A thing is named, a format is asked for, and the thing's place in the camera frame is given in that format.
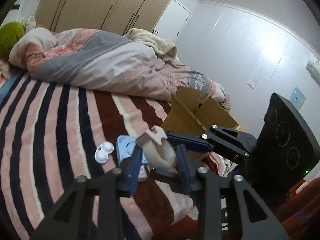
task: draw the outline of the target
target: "cardboard box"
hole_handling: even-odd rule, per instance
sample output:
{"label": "cardboard box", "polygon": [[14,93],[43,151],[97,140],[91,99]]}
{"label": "cardboard box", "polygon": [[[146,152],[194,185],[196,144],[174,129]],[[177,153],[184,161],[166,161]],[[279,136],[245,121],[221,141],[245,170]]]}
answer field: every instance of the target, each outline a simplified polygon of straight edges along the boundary
{"label": "cardboard box", "polygon": [[[212,97],[199,107],[200,97],[200,90],[179,86],[176,95],[171,96],[172,108],[161,126],[164,131],[201,136],[214,124],[238,128],[236,120]],[[190,154],[199,157],[198,153]]]}

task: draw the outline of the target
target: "blue wall poster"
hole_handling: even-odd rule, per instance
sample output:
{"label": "blue wall poster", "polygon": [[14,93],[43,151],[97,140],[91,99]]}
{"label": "blue wall poster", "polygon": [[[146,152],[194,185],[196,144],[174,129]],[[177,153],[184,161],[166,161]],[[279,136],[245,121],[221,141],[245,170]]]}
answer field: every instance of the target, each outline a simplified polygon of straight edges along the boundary
{"label": "blue wall poster", "polygon": [[306,97],[301,93],[301,91],[296,87],[292,92],[289,101],[293,106],[300,111],[304,101],[306,101]]}

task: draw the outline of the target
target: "wooden closet door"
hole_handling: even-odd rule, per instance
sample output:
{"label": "wooden closet door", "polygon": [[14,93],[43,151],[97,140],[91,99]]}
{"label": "wooden closet door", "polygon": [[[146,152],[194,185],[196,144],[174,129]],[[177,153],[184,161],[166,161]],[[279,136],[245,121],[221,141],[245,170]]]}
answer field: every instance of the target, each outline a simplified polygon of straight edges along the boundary
{"label": "wooden closet door", "polygon": [[144,0],[118,0],[109,13],[102,30],[124,35],[134,23]]}
{"label": "wooden closet door", "polygon": [[35,18],[38,24],[52,31],[54,20],[57,18],[65,0],[41,0]]}
{"label": "wooden closet door", "polygon": [[63,7],[58,15],[57,24],[54,31],[60,33],[78,27],[79,19],[89,0],[65,0]]}
{"label": "wooden closet door", "polygon": [[171,0],[145,0],[131,28],[152,32]]}
{"label": "wooden closet door", "polygon": [[89,0],[80,17],[78,26],[89,29],[102,29],[112,8],[118,0]]}

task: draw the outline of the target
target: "green pillow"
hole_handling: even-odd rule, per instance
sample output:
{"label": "green pillow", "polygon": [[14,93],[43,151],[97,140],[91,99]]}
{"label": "green pillow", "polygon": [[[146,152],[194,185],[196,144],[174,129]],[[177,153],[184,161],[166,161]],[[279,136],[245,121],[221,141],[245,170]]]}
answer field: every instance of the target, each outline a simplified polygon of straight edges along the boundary
{"label": "green pillow", "polygon": [[9,22],[0,28],[0,58],[9,59],[13,46],[25,34],[24,27],[19,22]]}

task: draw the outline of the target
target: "air conditioner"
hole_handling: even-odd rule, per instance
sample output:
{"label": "air conditioner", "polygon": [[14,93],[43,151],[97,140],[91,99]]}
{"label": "air conditioner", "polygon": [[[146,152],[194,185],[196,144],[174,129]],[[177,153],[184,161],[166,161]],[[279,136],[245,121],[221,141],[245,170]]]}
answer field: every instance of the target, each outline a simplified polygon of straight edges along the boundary
{"label": "air conditioner", "polygon": [[315,55],[311,55],[307,70],[316,78],[316,80],[320,83],[320,60]]}

